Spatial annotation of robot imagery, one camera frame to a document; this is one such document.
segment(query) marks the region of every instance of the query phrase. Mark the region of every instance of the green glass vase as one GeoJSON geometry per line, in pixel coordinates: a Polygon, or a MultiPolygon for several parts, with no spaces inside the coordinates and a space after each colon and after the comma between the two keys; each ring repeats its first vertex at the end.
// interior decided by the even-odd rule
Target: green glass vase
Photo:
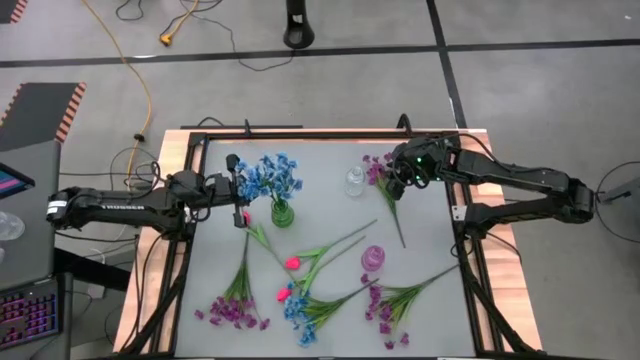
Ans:
{"type": "Polygon", "coordinates": [[[279,228],[286,228],[293,223],[295,213],[293,208],[285,200],[273,201],[271,203],[271,221],[279,228]]]}

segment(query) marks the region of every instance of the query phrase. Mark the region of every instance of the orange and black striped mat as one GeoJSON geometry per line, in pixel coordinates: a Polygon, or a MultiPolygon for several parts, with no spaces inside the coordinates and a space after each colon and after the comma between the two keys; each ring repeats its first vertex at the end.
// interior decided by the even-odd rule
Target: orange and black striped mat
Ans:
{"type": "Polygon", "coordinates": [[[0,121],[0,151],[56,139],[71,130],[85,83],[26,83],[16,90],[0,121]]]}
{"type": "Polygon", "coordinates": [[[0,24],[15,24],[22,18],[27,0],[0,0],[0,24]]]}

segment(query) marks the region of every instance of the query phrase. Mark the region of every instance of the keyboard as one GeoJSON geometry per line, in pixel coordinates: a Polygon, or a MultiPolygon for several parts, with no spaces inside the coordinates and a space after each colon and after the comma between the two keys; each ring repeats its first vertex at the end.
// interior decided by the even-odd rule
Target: keyboard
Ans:
{"type": "Polygon", "coordinates": [[[0,351],[59,333],[61,294],[56,279],[0,293],[0,351]]]}

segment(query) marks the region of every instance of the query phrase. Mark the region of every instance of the computer monitor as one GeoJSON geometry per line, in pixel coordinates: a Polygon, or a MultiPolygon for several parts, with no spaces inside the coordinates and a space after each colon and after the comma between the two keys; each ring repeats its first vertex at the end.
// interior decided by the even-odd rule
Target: computer monitor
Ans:
{"type": "Polygon", "coordinates": [[[0,199],[36,186],[30,177],[0,163],[0,199]]]}

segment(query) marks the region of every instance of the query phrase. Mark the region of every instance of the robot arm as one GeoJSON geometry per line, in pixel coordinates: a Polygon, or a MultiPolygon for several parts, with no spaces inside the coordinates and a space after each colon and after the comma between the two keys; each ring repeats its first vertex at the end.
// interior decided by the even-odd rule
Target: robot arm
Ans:
{"type": "Polygon", "coordinates": [[[185,235],[185,207],[191,211],[234,205],[234,224],[245,227],[240,208],[248,203],[237,195],[236,155],[227,157],[232,178],[204,178],[193,171],[167,176],[165,186],[149,191],[103,191],[72,187],[49,197],[47,221],[56,229],[80,229],[89,222],[150,226],[167,239],[185,235]]]}
{"type": "Polygon", "coordinates": [[[496,224],[547,218],[581,224],[593,218],[593,191],[557,170],[503,164],[493,157],[452,146],[446,139],[412,139],[398,145],[392,159],[387,190],[396,200],[402,197],[405,187],[425,188],[431,180],[470,185],[494,183],[546,194],[543,199],[495,207],[481,203],[455,207],[454,221],[464,226],[465,233],[481,239],[496,224]]]}

